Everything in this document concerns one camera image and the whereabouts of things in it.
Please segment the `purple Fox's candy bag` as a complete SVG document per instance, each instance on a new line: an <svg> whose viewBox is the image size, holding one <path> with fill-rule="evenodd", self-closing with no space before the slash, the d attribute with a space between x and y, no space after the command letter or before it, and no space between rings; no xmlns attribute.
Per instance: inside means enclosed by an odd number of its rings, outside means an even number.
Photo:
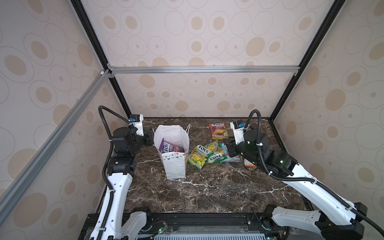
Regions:
<svg viewBox="0 0 384 240"><path fill-rule="evenodd" d="M183 152L184 152L184 149L183 149L183 147L179 147L179 146L177 146L177 145L174 145L174 144L169 143L168 141L166 141L166 140L163 138L162 141L161 141L160 147L159 147L159 152L160 152L161 154L164 154L164 153L171 153L171 152L175 152L175 153L183 153Z"/></svg>

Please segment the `white paper bag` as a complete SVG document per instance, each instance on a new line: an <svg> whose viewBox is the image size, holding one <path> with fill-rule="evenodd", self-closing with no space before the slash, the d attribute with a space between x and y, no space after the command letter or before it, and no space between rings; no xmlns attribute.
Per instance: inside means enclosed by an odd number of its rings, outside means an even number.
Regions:
<svg viewBox="0 0 384 240"><path fill-rule="evenodd" d="M164 165L168 180L186 177L190 127L188 125L186 129L183 129L179 125L159 125L155 130L154 146Z"/></svg>

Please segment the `yellow green Fox's candy bag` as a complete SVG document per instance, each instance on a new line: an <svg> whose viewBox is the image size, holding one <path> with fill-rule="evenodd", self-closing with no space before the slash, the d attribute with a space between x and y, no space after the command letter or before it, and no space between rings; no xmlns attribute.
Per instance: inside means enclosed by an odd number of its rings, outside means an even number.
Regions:
<svg viewBox="0 0 384 240"><path fill-rule="evenodd" d="M197 151L192 151L188 156L188 163L201 170L206 163L206 158L202 157Z"/></svg>

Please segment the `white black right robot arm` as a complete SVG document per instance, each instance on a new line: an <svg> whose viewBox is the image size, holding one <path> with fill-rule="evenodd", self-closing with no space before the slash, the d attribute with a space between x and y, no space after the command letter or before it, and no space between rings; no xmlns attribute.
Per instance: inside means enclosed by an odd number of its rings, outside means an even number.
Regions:
<svg viewBox="0 0 384 240"><path fill-rule="evenodd" d="M224 140L231 157L241 156L275 180L295 189L317 210L290 210L268 205L261 216L265 227L292 227L321 235L326 240L361 240L365 227L361 221L367 208L349 202L312 176L298 161L284 151L269 149L268 138L257 130L236 130Z"/></svg>

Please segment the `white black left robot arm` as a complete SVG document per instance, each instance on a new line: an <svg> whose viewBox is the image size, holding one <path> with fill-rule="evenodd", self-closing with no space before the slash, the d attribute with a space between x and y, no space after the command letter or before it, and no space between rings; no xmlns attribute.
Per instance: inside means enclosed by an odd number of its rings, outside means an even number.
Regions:
<svg viewBox="0 0 384 240"><path fill-rule="evenodd" d="M154 143L151 128L122 127L109 132L110 150L103 167L106 194L90 240L134 240L143 229L151 228L151 210L136 208L128 220L123 220L129 188L143 146Z"/></svg>

